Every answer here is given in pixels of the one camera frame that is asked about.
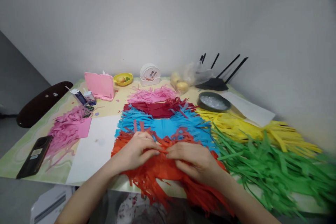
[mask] yellow bowl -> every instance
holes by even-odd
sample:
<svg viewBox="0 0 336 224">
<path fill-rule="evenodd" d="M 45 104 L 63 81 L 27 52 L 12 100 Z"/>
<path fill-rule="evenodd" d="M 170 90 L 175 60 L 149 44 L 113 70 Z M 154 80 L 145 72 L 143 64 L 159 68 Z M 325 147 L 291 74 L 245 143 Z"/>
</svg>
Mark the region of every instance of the yellow bowl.
<svg viewBox="0 0 336 224">
<path fill-rule="evenodd" d="M 126 79 L 126 77 L 128 77 L 129 80 L 126 81 L 126 82 L 117 82 L 117 78 L 119 76 L 123 76 L 125 79 Z M 120 73 L 120 74 L 115 75 L 113 77 L 113 81 L 114 81 L 114 83 L 117 83 L 119 86 L 127 86 L 128 84 L 132 83 L 132 81 L 133 81 L 133 74 L 131 74 L 131 73 Z"/>
</svg>

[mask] black phone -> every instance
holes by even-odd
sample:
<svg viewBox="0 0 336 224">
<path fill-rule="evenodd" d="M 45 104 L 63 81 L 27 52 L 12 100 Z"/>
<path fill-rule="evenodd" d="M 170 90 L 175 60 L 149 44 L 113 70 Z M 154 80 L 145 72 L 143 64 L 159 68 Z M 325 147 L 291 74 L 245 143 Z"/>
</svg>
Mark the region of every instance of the black phone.
<svg viewBox="0 0 336 224">
<path fill-rule="evenodd" d="M 35 175 L 39 171 L 52 139 L 52 136 L 45 136 L 36 141 L 21 170 L 17 174 L 17 179 Z"/>
</svg>

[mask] gray wall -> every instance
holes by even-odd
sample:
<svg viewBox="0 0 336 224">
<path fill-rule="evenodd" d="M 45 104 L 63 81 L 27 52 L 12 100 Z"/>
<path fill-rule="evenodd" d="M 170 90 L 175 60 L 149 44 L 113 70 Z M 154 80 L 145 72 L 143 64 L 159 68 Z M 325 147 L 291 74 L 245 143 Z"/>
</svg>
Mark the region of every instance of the gray wall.
<svg viewBox="0 0 336 224">
<path fill-rule="evenodd" d="M 86 71 L 164 75 L 204 52 L 233 55 L 272 0 L 0 0 L 0 30 L 54 85 Z M 217 71 L 224 60 L 220 58 Z"/>
<path fill-rule="evenodd" d="M 273 0 L 238 49 L 231 84 L 336 154 L 336 0 Z"/>
<path fill-rule="evenodd" d="M 18 114 L 50 84 L 0 31 L 0 112 Z"/>
<path fill-rule="evenodd" d="M 336 153 L 335 0 L 0 0 L 0 30 L 51 83 L 177 66 L 220 52 L 232 84 Z"/>
</svg>

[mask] dark brown chair back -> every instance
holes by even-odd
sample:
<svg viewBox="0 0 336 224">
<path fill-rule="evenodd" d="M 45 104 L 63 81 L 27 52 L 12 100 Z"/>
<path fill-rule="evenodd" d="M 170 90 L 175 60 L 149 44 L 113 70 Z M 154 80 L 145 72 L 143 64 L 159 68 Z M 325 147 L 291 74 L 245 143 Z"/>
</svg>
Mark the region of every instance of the dark brown chair back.
<svg viewBox="0 0 336 224">
<path fill-rule="evenodd" d="M 17 124 L 22 128 L 31 128 L 44 116 L 65 94 L 72 88 L 71 82 L 60 82 L 49 87 L 27 103 L 16 118 Z"/>
</svg>

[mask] table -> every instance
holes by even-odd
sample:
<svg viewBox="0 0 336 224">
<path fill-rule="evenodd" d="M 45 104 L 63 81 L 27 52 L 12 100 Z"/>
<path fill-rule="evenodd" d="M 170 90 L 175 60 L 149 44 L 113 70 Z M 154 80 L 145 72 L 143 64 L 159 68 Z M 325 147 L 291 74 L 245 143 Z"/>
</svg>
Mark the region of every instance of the table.
<svg viewBox="0 0 336 224">
<path fill-rule="evenodd" d="M 115 85 L 115 96 L 113 101 L 103 101 L 98 99 L 97 105 L 95 106 L 98 108 L 95 112 L 99 112 L 98 116 L 95 117 L 105 117 L 111 115 L 121 115 L 121 112 L 124 108 L 124 104 L 127 103 L 127 96 L 130 92 L 132 92 L 133 87 L 139 87 L 143 89 L 149 88 L 159 88 L 162 85 L 170 85 L 168 78 L 162 78 L 161 82 L 157 85 L 142 87 L 139 81 L 139 78 L 135 78 L 133 83 L 121 87 Z M 234 90 L 231 86 L 228 86 L 230 92 L 233 92 L 239 96 L 236 90 Z M 79 90 L 83 90 L 86 88 L 85 81 L 82 79 L 78 81 L 73 88 L 77 88 Z M 196 104 L 198 94 L 203 91 L 201 89 L 197 89 L 195 87 L 190 87 L 187 93 L 181 95 L 181 99 L 189 98 L 190 103 Z M 78 102 L 74 98 L 70 92 L 66 93 L 3 157 L 0 159 L 0 177 L 7 177 L 14 179 L 21 169 L 24 161 L 26 160 L 30 150 L 32 149 L 35 141 L 39 137 L 46 136 L 54 125 L 53 119 L 58 116 L 63 115 L 67 111 L 71 110 L 74 106 L 77 106 Z M 72 147 L 74 152 L 76 153 L 79 141 Z M 63 151 L 58 153 L 53 160 L 57 160 L 64 154 Z M 39 181 L 39 182 L 47 182 L 47 183 L 54 183 L 54 184 L 66 184 L 67 177 L 69 175 L 72 161 L 75 156 L 72 156 L 70 153 L 66 154 L 58 164 L 56 164 L 50 170 L 47 170 L 48 164 L 42 164 L 39 172 L 31 177 L 24 178 L 26 180 L 32 181 Z M 179 197 L 185 198 L 186 194 L 183 188 L 179 185 L 178 182 L 170 181 L 169 183 L 171 186 L 167 185 L 166 183 L 157 180 L 159 185 L 165 190 L 167 195 L 171 197 Z M 72 185 L 80 186 L 82 183 L 75 183 Z M 253 192 L 257 195 L 261 195 L 261 189 L 258 188 L 256 185 L 251 185 L 250 188 Z M 113 186 L 110 188 L 113 190 L 118 191 L 128 191 L 128 192 L 137 192 L 140 193 L 140 189 L 133 185 L 132 187 L 129 185 L 129 180 L 125 175 L 119 176 L 115 179 Z M 326 214 L 327 209 L 325 207 L 320 207 L 317 205 L 316 201 L 313 197 L 307 195 L 301 195 L 297 193 L 293 193 L 293 197 L 297 200 L 299 209 L 302 212 L 309 212 L 309 213 L 319 213 L 319 214 Z"/>
</svg>

